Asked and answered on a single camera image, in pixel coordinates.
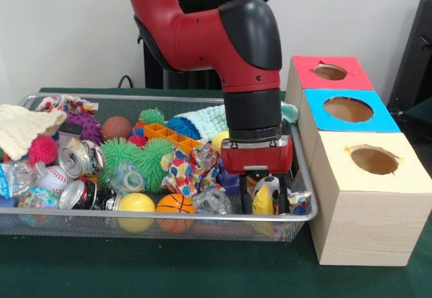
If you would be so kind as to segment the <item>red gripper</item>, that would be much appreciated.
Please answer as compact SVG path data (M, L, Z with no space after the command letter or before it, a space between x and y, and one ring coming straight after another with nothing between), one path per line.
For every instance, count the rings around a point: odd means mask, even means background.
M228 173L241 175L242 207L245 214L252 214L252 199L248 192L247 172L268 171L278 174L278 213L289 212L286 173L292 165L294 144L291 136L260 143L235 143L224 139L221 158Z

